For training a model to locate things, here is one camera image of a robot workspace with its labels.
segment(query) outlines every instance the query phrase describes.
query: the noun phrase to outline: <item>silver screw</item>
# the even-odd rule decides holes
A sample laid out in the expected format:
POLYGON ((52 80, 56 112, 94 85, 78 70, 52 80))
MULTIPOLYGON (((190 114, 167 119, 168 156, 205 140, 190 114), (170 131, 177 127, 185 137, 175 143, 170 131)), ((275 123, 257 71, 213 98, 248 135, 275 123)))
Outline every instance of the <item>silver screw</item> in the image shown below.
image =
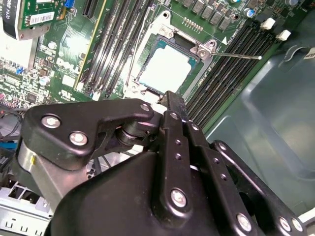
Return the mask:
POLYGON ((148 112, 149 110, 150 110, 150 108, 148 107, 148 105, 147 104, 141 104, 141 106, 140 106, 143 110, 145 110, 146 112, 148 112))
POLYGON ((240 223, 240 226, 243 228, 243 230, 245 230, 247 232, 252 230, 252 225, 245 215, 238 213, 237 214, 237 221, 238 221, 238 223, 240 223))
POLYGON ((292 223, 293 223, 294 227, 295 227, 298 231, 300 231, 300 232, 303 231, 302 225, 301 225, 300 222, 298 222, 296 219, 292 219, 292 223))
POLYGON ((43 119, 41 119, 41 123, 50 129, 55 129, 60 126, 60 120, 53 116, 46 116, 43 119))
POLYGON ((226 150, 226 146, 224 144, 219 143, 219 146, 220 146, 221 149, 226 150))
POLYGON ((280 221, 281 226, 282 226, 286 231, 288 231, 288 232, 291 231, 291 227, 290 227, 290 225, 289 225, 289 223, 287 222, 286 219, 280 217, 280 218, 279 218, 279 221, 280 221))
POLYGON ((85 134, 80 132, 73 132, 70 134, 70 141, 77 146, 83 146, 87 144, 88 138, 85 134))
POLYGON ((187 204, 187 199, 185 195, 183 194, 183 192, 177 189, 172 190, 171 198, 172 198, 173 203, 178 207, 184 207, 187 204))
POLYGON ((175 113, 171 113, 171 117, 174 119, 178 119, 177 115, 175 113))
POLYGON ((192 126, 192 128, 193 128, 194 130, 199 130, 198 126, 195 125, 195 124, 191 124, 191 126, 192 126))

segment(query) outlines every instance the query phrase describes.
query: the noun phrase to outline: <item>capacitor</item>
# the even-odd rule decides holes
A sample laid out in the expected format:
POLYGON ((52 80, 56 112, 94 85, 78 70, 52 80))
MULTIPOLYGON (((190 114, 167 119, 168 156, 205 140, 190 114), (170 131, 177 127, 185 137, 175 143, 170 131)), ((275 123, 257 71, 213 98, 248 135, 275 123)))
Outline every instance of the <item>capacitor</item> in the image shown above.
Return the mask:
POLYGON ((39 84, 42 86, 47 86, 50 83, 50 78, 48 76, 43 76, 39 79, 39 84))
POLYGON ((55 50, 57 48, 57 43, 51 41, 48 43, 48 47, 52 50, 55 50))
POLYGON ((250 8, 246 8, 244 10, 244 15, 247 17, 247 18, 253 18, 254 15, 255 15, 255 11, 250 9, 250 8))
POLYGON ((286 5, 296 6, 299 3, 299 0, 285 0, 286 5))

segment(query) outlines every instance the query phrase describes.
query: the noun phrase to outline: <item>microchip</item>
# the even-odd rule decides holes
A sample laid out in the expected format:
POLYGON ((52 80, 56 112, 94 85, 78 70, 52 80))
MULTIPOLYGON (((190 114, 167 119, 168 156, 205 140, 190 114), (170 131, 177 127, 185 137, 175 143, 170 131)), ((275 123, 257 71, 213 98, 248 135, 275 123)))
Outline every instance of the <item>microchip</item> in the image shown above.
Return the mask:
POLYGON ((210 23, 213 25, 217 25, 221 19, 222 15, 218 12, 216 12, 213 17, 211 18, 210 23))
POLYGON ((184 5, 185 7, 190 7, 190 5, 192 4, 192 2, 193 2, 193 0, 184 0, 184 1, 183 1, 183 5, 184 5))
POLYGON ((289 13, 289 10, 288 9, 283 9, 282 12, 280 13, 283 17, 286 17, 289 13))
POLYGON ((230 10, 230 9, 228 9, 228 10, 226 11, 226 13, 225 13, 225 15, 226 15, 227 17, 229 17, 231 14, 232 14, 232 10, 230 10))
POLYGON ((268 6, 272 6, 273 4, 274 4, 274 0, 267 0, 266 1, 266 4, 268 5, 268 6))
POLYGON ((228 25, 231 23, 231 21, 228 18, 224 18, 224 20, 222 21, 222 23, 220 24, 219 28, 221 30, 226 30, 226 28, 228 27, 228 25))
POLYGON ((218 5, 218 7, 217 7, 217 10, 218 10, 218 11, 222 11, 222 8, 224 8, 224 5, 220 3, 220 4, 218 5))
POLYGON ((251 9, 254 9, 258 4, 258 0, 250 0, 247 6, 251 9))
POLYGON ((52 62, 48 62, 47 67, 52 68, 53 67, 53 63, 52 62))
POLYGON ((210 6, 207 6, 202 12, 201 17, 208 19, 211 16, 212 12, 213 12, 213 8, 210 6))
POLYGON ((32 94, 32 93, 28 93, 28 95, 26 95, 26 100, 28 102, 31 102, 31 103, 36 103, 36 99, 37 99, 37 96, 32 94))
POLYGON ((39 70, 39 75, 40 75, 40 76, 46 76, 47 73, 48 73, 47 70, 43 70, 43 69, 40 69, 40 70, 39 70))
POLYGON ((203 3, 203 1, 198 0, 198 1, 196 2, 195 6, 193 7, 192 11, 193 11, 194 13, 199 14, 199 12, 202 10, 202 8, 203 8, 204 5, 205 5, 205 4, 203 3))

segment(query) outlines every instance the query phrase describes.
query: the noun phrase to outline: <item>cable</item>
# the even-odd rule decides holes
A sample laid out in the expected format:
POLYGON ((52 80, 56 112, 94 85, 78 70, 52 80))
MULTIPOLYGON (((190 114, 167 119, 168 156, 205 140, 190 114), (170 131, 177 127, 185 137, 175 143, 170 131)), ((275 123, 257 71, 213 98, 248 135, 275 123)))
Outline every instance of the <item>cable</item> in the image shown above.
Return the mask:
POLYGON ((109 161, 107 160, 107 158, 105 156, 102 156, 102 158, 104 159, 104 161, 106 162, 106 164, 108 165, 108 168, 111 168, 111 164, 109 163, 109 161))

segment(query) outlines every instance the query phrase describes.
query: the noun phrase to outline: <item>electrolytic capacitor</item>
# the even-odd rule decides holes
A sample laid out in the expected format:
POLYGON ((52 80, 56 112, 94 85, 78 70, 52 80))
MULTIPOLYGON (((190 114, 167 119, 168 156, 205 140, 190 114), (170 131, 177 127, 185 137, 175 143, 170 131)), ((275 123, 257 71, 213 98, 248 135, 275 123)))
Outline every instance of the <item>electrolytic capacitor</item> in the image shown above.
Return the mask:
POLYGON ((255 15, 255 11, 250 9, 250 8, 246 8, 244 10, 244 15, 247 17, 247 18, 253 18, 254 15, 255 15))

